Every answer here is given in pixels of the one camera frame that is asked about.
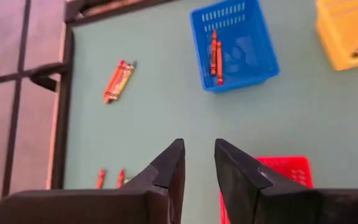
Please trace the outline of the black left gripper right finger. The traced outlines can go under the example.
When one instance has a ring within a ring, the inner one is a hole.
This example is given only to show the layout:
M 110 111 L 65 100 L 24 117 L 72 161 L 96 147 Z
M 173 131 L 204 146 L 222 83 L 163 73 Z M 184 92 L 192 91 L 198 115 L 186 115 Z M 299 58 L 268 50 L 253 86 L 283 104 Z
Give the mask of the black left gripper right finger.
M 231 223 L 358 223 L 358 189 L 309 189 L 224 139 L 214 158 Z

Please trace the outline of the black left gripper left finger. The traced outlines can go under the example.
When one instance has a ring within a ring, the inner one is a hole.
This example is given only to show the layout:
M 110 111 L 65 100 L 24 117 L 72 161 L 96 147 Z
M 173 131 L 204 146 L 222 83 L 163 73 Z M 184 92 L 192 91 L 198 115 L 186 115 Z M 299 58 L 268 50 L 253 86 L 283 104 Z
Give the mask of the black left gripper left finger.
M 185 143 L 174 140 L 119 189 L 26 190 L 0 200 L 3 223 L 180 223 Z

